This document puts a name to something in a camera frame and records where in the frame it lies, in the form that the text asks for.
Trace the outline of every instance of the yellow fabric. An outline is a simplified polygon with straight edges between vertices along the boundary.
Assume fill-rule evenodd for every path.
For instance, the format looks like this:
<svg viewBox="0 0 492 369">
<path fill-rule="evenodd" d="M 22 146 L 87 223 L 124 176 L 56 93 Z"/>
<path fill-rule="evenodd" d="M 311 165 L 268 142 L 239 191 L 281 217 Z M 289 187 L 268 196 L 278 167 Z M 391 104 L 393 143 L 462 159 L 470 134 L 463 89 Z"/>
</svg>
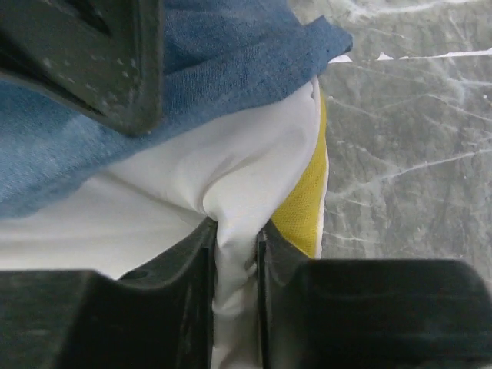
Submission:
<svg viewBox="0 0 492 369">
<path fill-rule="evenodd" d="M 301 180 L 276 210 L 271 220 L 282 236 L 308 257 L 316 254 L 318 218 L 324 201 L 328 171 L 326 147 L 327 108 L 321 95 L 321 123 L 313 157 Z"/>
</svg>

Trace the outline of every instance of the black plastic bracket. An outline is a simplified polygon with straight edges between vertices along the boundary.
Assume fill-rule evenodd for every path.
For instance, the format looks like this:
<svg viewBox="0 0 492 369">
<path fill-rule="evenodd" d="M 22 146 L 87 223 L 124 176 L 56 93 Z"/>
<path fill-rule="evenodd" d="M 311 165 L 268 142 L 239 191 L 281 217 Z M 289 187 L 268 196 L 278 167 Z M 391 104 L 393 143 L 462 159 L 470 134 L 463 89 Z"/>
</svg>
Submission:
<svg viewBox="0 0 492 369">
<path fill-rule="evenodd" d="M 472 368 L 492 363 L 492 300 L 452 260 L 310 260 L 258 239 L 264 369 Z"/>
<path fill-rule="evenodd" d="M 0 367 L 208 369 L 215 234 L 207 220 L 120 281 L 0 273 Z"/>
<path fill-rule="evenodd" d="M 217 225 L 113 281 L 0 273 L 2 369 L 208 369 Z M 258 235 L 264 369 L 464 369 L 492 363 L 492 301 L 459 261 L 312 261 Z"/>
<path fill-rule="evenodd" d="M 0 79 L 121 133 L 162 121 L 162 0 L 0 0 Z"/>
</svg>

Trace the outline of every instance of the white cloth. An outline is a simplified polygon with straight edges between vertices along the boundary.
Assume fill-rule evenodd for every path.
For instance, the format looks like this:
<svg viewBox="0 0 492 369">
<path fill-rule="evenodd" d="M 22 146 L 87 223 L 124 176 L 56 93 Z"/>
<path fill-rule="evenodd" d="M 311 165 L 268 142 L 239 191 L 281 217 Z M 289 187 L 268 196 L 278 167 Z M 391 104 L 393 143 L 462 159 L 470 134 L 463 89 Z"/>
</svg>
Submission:
<svg viewBox="0 0 492 369">
<path fill-rule="evenodd" d="M 112 278 L 218 221 L 212 368 L 257 368 L 254 242 L 308 166 L 318 81 L 113 165 L 58 204 L 0 221 L 0 270 L 91 268 Z"/>
</svg>

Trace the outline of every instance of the marble surface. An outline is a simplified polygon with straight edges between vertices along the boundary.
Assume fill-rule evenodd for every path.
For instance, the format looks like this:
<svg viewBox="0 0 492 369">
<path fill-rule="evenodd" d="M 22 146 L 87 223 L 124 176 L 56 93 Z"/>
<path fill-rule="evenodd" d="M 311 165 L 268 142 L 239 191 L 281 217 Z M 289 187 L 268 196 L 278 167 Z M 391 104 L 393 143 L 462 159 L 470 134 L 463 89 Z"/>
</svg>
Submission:
<svg viewBox="0 0 492 369">
<path fill-rule="evenodd" d="M 462 258 L 492 287 L 492 1 L 291 6 L 354 36 L 348 58 L 321 76 L 324 256 Z"/>
</svg>

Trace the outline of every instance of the blue denim fabric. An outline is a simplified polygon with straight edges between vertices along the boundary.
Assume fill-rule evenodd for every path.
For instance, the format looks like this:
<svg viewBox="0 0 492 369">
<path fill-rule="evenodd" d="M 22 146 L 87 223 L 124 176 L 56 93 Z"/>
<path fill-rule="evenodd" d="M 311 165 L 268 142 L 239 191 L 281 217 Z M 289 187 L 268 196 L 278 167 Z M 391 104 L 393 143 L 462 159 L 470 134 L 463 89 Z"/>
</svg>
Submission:
<svg viewBox="0 0 492 369">
<path fill-rule="evenodd" d="M 0 81 L 0 218 L 31 214 L 211 119 L 280 101 L 351 45 L 324 18 L 301 25 L 284 0 L 166 0 L 165 124 L 139 138 Z"/>
</svg>

